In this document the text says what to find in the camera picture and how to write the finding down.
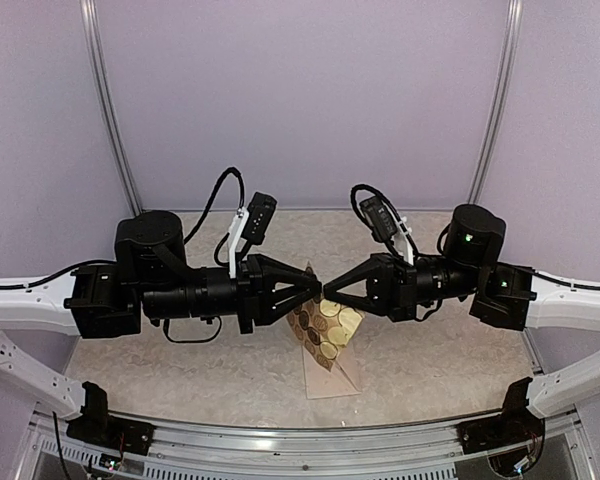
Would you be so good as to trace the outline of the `round sticker sheet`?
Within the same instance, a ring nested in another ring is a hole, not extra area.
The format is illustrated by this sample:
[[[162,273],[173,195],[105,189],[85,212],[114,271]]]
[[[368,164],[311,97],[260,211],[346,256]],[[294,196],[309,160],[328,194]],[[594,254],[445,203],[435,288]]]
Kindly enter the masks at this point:
[[[295,338],[327,371],[337,364],[364,318],[363,312],[326,300],[322,294],[295,307],[286,316]]]

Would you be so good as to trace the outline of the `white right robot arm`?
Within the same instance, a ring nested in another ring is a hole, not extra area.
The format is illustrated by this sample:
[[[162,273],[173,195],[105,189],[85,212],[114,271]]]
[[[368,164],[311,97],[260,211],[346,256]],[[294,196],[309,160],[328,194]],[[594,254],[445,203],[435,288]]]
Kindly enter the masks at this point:
[[[552,276],[499,259],[506,223],[475,204],[457,206],[443,229],[438,252],[411,244],[404,220],[379,197],[364,200],[358,215],[387,250],[327,283],[326,299],[393,322],[426,320],[447,299],[472,300],[469,314],[499,329],[568,328],[600,332],[600,283]]]

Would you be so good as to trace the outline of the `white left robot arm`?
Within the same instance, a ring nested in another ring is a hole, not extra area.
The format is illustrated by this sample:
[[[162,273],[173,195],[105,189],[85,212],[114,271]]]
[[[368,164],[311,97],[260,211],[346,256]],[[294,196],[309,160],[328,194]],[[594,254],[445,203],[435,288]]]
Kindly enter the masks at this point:
[[[261,254],[227,267],[187,264],[180,218],[149,211],[119,223],[115,260],[89,260],[18,284],[0,280],[0,377],[30,391],[60,418],[79,422],[101,445],[120,434],[106,392],[34,363],[8,342],[9,330],[83,339],[136,335],[141,319],[163,329],[175,319],[238,319],[241,333],[269,326],[321,291],[316,277]]]

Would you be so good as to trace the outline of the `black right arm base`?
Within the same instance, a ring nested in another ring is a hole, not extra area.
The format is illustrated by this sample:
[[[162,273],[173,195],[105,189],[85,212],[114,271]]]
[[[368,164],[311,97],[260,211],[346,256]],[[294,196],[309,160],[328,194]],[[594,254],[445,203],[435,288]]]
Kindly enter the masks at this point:
[[[457,426],[464,454],[494,450],[545,434],[545,421],[528,410],[527,393],[531,381],[531,377],[526,377],[512,383],[507,389],[499,413],[461,422]]]

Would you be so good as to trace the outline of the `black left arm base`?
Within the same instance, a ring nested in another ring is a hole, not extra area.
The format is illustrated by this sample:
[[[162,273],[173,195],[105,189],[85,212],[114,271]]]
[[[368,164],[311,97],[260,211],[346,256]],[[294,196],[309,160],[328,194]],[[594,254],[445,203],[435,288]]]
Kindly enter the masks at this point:
[[[97,384],[84,382],[82,388],[85,398],[79,416],[67,422],[67,436],[121,454],[147,456],[155,427],[151,423],[110,414],[107,393]]]

